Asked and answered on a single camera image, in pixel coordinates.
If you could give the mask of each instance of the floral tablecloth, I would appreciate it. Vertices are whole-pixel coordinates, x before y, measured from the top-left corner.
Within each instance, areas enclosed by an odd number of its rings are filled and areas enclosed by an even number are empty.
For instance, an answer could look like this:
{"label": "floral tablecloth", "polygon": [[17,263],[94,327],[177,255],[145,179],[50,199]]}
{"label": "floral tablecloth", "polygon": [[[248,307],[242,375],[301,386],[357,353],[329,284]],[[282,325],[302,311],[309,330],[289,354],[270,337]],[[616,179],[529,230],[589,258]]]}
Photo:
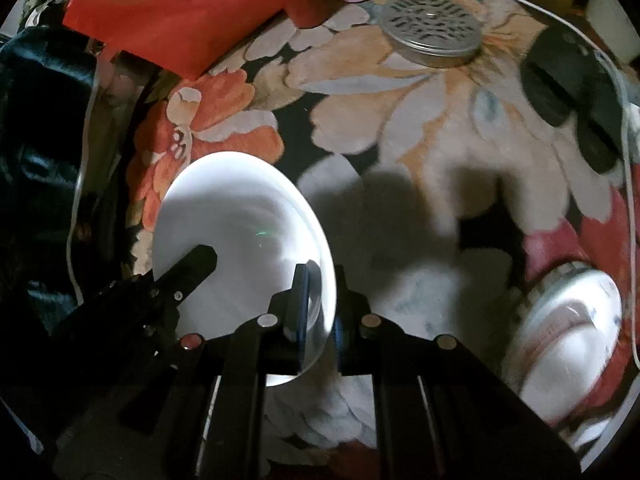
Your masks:
{"label": "floral tablecloth", "polygon": [[[124,269],[151,268],[158,209],[181,170],[207,153],[251,153],[309,200],[350,288],[374,312],[414,335],[453,333],[498,370],[509,291],[579,259],[626,296],[622,168],[595,173],[574,121],[553,128],[528,104],[518,63],[544,26],[519,5],[455,0],[481,22],[484,43],[468,65],[441,70],[392,51],[376,25],[385,1],[347,5],[311,30],[281,16],[197,81],[160,76],[132,140]],[[628,314],[572,420],[619,402]],[[273,478],[376,475],[371,382],[340,378],[331,346],[304,376],[268,390]]]}

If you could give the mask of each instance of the screw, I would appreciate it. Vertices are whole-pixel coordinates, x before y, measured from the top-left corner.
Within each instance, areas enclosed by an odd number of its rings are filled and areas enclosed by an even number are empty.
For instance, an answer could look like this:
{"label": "screw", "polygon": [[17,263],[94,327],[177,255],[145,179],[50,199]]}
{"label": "screw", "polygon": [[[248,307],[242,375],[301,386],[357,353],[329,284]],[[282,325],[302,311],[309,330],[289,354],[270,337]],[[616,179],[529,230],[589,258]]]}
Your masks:
{"label": "screw", "polygon": [[458,340],[449,334],[439,336],[436,339],[436,343],[443,350],[453,350],[456,346],[458,346]]}
{"label": "screw", "polygon": [[260,325],[262,328],[268,328],[277,324],[278,316],[274,316],[273,314],[262,314],[258,318],[258,325]]}
{"label": "screw", "polygon": [[366,314],[365,316],[362,316],[360,322],[365,328],[378,328],[380,323],[382,323],[382,320],[375,314]]}
{"label": "screw", "polygon": [[193,350],[203,343],[204,339],[200,334],[191,333],[180,338],[180,346],[185,350]]}

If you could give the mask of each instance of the perforated lid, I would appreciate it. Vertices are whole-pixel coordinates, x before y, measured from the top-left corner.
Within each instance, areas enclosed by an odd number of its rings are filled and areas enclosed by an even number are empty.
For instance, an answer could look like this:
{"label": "perforated lid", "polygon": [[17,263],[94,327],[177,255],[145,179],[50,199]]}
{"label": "perforated lid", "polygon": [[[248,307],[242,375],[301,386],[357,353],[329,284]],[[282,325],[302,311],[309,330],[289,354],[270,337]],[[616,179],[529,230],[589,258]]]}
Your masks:
{"label": "perforated lid", "polygon": [[468,56],[482,43],[478,20],[451,0],[391,0],[378,25],[393,39],[432,56]]}

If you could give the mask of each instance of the red paper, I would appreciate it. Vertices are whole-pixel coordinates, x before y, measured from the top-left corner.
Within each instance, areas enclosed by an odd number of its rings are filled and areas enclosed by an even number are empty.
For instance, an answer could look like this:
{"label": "red paper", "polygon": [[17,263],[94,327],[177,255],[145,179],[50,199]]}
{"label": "red paper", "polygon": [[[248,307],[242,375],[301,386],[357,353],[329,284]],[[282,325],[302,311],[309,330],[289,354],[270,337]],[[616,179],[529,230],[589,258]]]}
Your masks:
{"label": "red paper", "polygon": [[195,80],[278,0],[70,0],[64,25]]}

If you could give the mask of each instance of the cord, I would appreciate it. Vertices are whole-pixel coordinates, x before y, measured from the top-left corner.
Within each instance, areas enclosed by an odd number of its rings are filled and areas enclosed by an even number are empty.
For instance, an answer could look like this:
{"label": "cord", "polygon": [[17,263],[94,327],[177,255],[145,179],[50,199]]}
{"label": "cord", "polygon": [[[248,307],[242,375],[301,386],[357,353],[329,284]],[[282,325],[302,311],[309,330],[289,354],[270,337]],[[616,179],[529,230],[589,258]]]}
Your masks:
{"label": "cord", "polygon": [[631,291],[629,293],[629,301],[631,303],[631,341],[632,352],[634,357],[634,363],[636,368],[640,370],[640,358],[638,357],[638,345],[636,337],[636,213],[634,207],[633,198],[633,183],[631,177],[631,158],[629,155],[629,98],[626,91],[626,83],[622,73],[618,70],[618,67],[613,63],[611,58],[590,38],[587,37],[580,29],[575,27],[572,23],[561,18],[557,14],[552,13],[550,10],[543,9],[543,7],[537,6],[531,3],[529,0],[515,0],[524,6],[535,9],[538,12],[542,12],[549,17],[552,17],[563,25],[569,27],[578,36],[580,36],[593,50],[596,59],[602,65],[607,75],[611,78],[613,86],[616,89],[618,101],[622,106],[622,124],[620,126],[620,141],[622,144],[622,161],[625,167],[625,188],[626,188],[626,208],[628,212],[628,225],[629,225],[629,274],[631,278]]}

